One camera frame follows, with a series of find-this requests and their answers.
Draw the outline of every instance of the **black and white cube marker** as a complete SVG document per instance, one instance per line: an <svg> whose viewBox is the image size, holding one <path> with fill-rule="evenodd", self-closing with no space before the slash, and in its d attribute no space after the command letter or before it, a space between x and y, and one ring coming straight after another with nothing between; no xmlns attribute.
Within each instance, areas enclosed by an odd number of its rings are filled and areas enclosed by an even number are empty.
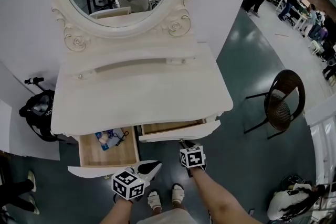
<svg viewBox="0 0 336 224"><path fill-rule="evenodd" d="M145 183L143 179L125 169L112 176L112 190L126 200L143 195Z"/></svg>
<svg viewBox="0 0 336 224"><path fill-rule="evenodd" d="M184 148L180 150L181 163L187 168L203 166L205 164L205 155L203 146Z"/></svg>

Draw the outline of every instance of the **backpack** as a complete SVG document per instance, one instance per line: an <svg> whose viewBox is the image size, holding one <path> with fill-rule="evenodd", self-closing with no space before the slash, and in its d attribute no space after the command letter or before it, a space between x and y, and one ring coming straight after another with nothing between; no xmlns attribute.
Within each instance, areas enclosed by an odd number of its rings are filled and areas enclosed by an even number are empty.
<svg viewBox="0 0 336 224"><path fill-rule="evenodd" d="M54 95L54 91L43 91L42 93L31 97L19 112L21 117L26 118L30 128L46 142L55 142L58 140L57 136L51 131ZM40 133L37 133L33 126L37 128Z"/></svg>

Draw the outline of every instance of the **open drawer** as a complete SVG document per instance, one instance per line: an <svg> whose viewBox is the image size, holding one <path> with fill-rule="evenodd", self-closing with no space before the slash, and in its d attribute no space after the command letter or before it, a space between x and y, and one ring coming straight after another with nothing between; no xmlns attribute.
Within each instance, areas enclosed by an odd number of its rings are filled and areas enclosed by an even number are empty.
<svg viewBox="0 0 336 224"><path fill-rule="evenodd" d="M79 137L79 159L81 167L68 167L79 177L94 178L114 174L117 170L139 162L138 147L134 127L122 128L128 132L119 146L103 151L95 134Z"/></svg>
<svg viewBox="0 0 336 224"><path fill-rule="evenodd" d="M206 122L205 119L186 122L167 122L141 126L141 142L167 140L194 140L210 135L220 126L220 121Z"/></svg>

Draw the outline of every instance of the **bag strap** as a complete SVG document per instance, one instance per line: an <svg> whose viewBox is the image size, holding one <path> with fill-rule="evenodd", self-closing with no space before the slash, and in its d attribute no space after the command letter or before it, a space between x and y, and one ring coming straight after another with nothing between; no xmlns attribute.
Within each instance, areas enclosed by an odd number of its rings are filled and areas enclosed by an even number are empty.
<svg viewBox="0 0 336 224"><path fill-rule="evenodd" d="M34 130L34 128L33 128L32 125L30 125L29 123L28 123L28 125L29 125L29 127L34 131L34 133L36 133L36 134L38 135L38 137L40 137L43 141L46 141L46 142L55 142L55 141L58 140L57 137L45 137L45 136L42 136L42 135L38 134L38 133Z"/></svg>

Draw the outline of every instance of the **white vanity table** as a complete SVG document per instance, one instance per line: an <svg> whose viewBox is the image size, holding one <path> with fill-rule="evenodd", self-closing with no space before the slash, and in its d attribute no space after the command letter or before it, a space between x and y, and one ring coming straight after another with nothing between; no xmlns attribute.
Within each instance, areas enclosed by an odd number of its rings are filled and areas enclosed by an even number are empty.
<svg viewBox="0 0 336 224"><path fill-rule="evenodd" d="M54 1L69 52L57 80L51 129L79 141L81 167L69 167L73 174L105 176L138 162L137 140L208 136L221 124L216 117L233 108L208 45L195 40L190 0L161 0L154 10L122 16L121 26L113 27L118 17L103 22L73 0ZM94 133L115 128L129 135L104 152Z"/></svg>

